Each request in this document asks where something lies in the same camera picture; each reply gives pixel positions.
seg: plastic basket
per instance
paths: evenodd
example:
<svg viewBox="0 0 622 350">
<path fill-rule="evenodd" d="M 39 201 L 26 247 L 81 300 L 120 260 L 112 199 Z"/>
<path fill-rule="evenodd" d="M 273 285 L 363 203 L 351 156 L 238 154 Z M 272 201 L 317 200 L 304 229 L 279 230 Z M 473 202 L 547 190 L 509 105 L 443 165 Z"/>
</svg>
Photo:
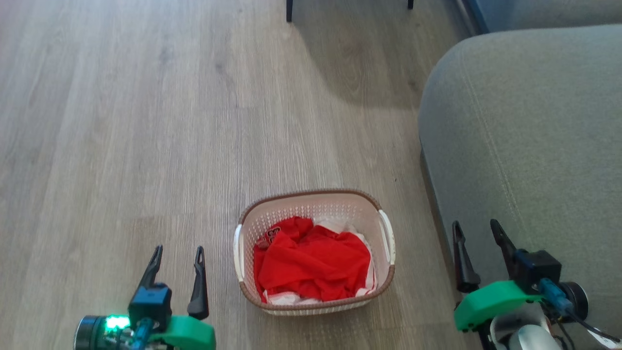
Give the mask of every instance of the plastic basket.
<svg viewBox="0 0 622 350">
<path fill-rule="evenodd" d="M 257 239 L 275 223 L 292 216 L 346 219 L 363 234 L 371 247 L 378 280 L 368 295 L 312 305 L 271 305 L 263 303 L 253 276 L 253 247 Z M 391 284 L 395 271 L 395 241 L 389 218 L 371 196 L 354 190 L 334 189 L 297 192 L 258 201 L 242 214 L 233 244 L 235 272 L 244 296 L 265 312 L 278 316 L 305 316 L 349 310 L 369 303 Z"/>
</svg>

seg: laminate flooring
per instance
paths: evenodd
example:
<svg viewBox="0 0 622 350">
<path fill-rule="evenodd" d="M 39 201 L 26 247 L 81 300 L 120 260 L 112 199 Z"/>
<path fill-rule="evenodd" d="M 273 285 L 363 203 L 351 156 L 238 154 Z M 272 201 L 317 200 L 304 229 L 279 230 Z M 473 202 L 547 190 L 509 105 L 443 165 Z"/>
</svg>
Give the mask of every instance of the laminate flooring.
<svg viewBox="0 0 622 350">
<path fill-rule="evenodd" d="M 468 349 L 420 170 L 417 110 L 467 36 L 452 0 L 1 0 L 0 339 L 70 349 L 123 313 L 157 244 L 174 313 L 206 250 L 220 349 Z M 250 203 L 350 187 L 382 204 L 396 274 L 364 308 L 248 303 L 233 234 Z"/>
</svg>

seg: green plastic bracket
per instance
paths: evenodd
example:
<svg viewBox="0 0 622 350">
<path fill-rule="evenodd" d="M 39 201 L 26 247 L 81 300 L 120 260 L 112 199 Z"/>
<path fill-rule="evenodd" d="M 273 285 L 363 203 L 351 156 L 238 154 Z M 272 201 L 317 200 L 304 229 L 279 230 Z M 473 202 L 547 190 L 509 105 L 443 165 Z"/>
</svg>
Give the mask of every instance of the green plastic bracket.
<svg viewBox="0 0 622 350">
<path fill-rule="evenodd" d="M 542 298 L 540 294 L 525 294 L 514 281 L 497 281 L 465 296 L 453 312 L 453 320 L 459 331 L 473 331 L 488 319 Z"/>
<path fill-rule="evenodd" d="M 171 317 L 164 333 L 152 334 L 150 341 L 163 341 L 181 350 L 215 350 L 214 327 L 190 316 Z"/>
</svg>

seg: brown basket rim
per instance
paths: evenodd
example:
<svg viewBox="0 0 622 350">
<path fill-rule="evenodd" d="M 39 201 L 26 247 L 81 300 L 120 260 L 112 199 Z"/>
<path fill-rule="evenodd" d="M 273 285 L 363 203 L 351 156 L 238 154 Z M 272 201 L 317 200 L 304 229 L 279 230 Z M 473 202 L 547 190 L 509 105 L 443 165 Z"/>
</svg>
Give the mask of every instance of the brown basket rim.
<svg viewBox="0 0 622 350">
<path fill-rule="evenodd" d="M 283 199 L 283 198 L 307 196 L 307 195 L 311 195 L 311 194 L 339 194 L 339 193 L 342 193 L 342 194 L 343 193 L 345 193 L 345 194 L 356 194 L 358 196 L 361 196 L 361 197 L 367 199 L 372 205 L 374 205 L 376 210 L 382 210 L 382 207 L 380 206 L 380 203 L 378 203 L 378 201 L 376 199 L 374 199 L 372 196 L 370 196 L 366 192 L 363 192 L 363 191 L 360 191 L 360 190 L 357 190 L 357 189 L 318 189 L 318 190 L 312 190 L 312 191 L 290 192 L 290 193 L 285 193 L 285 194 L 281 194 L 281 195 L 274 196 L 274 197 L 267 197 L 267 198 L 260 199 L 260 200 L 258 200 L 256 202 L 252 203 L 249 207 L 247 207 L 244 210 L 244 212 L 242 212 L 242 215 L 240 216 L 238 224 L 239 225 L 243 225 L 244 221 L 246 220 L 246 217 L 251 212 L 251 210 L 253 210 L 258 205 L 266 203 L 266 202 L 271 202 L 271 201 L 275 201 L 277 199 Z M 246 299 L 248 299 L 248 301 L 250 301 L 253 305 L 255 305 L 258 308 L 263 309 L 263 310 L 268 310 L 268 311 L 319 310 L 319 309 L 335 308 L 335 307 L 339 307 L 339 306 L 345 306 L 345 305 L 349 305 L 349 304 L 359 303 L 359 302 L 362 302 L 362 301 L 372 300 L 373 298 L 375 298 L 375 297 L 379 296 L 380 294 L 384 293 L 387 290 L 387 288 L 389 288 L 389 285 L 393 281 L 393 275 L 394 274 L 395 274 L 395 264 L 389 266 L 389 273 L 388 273 L 387 278 L 384 281 L 383 285 L 381 285 L 379 288 L 377 288 L 376 290 L 374 290 L 370 294 L 356 296 L 354 298 L 347 298 L 347 299 L 341 299 L 341 300 L 327 301 L 325 303 L 317 303 L 317 304 L 311 304 L 311 305 L 298 305 L 298 306 L 294 306 L 294 305 L 270 305 L 270 304 L 267 304 L 267 303 L 263 303 L 261 301 L 261 299 L 255 298 L 253 295 L 251 295 L 250 292 L 248 291 L 248 288 L 246 287 L 246 284 L 244 283 L 244 281 L 241 281 L 239 283 L 239 287 L 242 290 L 242 294 L 244 294 L 244 296 L 246 297 Z"/>
</svg>

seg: glowing light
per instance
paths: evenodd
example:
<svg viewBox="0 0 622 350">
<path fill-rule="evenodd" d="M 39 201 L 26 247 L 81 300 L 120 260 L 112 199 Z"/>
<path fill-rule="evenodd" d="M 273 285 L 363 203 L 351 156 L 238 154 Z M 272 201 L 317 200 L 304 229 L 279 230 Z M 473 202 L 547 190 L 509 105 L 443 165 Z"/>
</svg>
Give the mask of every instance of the glowing light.
<svg viewBox="0 0 622 350">
<path fill-rule="evenodd" d="M 106 328 L 107 329 L 124 329 L 129 326 L 129 317 L 127 316 L 115 316 L 110 315 L 106 318 Z"/>
</svg>

